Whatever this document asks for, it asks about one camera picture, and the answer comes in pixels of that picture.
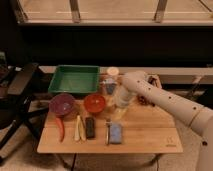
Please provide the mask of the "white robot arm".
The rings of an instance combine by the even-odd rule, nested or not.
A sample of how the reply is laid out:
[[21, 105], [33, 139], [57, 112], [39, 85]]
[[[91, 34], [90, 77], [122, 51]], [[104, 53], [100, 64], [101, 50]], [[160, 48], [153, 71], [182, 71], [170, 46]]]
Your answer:
[[202, 138], [196, 171], [213, 171], [213, 109], [153, 86], [144, 71], [125, 73], [115, 104], [126, 108], [134, 95], [145, 97], [188, 126]]

